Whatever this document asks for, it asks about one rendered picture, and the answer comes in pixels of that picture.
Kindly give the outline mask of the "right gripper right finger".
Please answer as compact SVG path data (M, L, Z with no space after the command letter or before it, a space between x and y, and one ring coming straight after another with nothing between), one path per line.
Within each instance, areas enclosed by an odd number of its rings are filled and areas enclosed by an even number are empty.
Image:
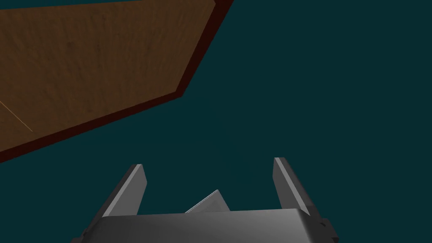
M273 181L283 209L298 208L321 222L321 215L284 157L275 157Z

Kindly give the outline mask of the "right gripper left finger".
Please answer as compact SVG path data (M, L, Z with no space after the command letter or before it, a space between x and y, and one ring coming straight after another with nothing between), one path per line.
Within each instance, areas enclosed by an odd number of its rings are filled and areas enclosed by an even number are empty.
M142 164L132 165L98 212L99 217L136 215L147 179Z

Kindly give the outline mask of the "brown wooden table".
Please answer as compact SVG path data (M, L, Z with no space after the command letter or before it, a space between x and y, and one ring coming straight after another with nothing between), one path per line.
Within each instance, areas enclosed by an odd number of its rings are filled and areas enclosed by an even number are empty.
M0 163L181 97L233 2L0 10Z

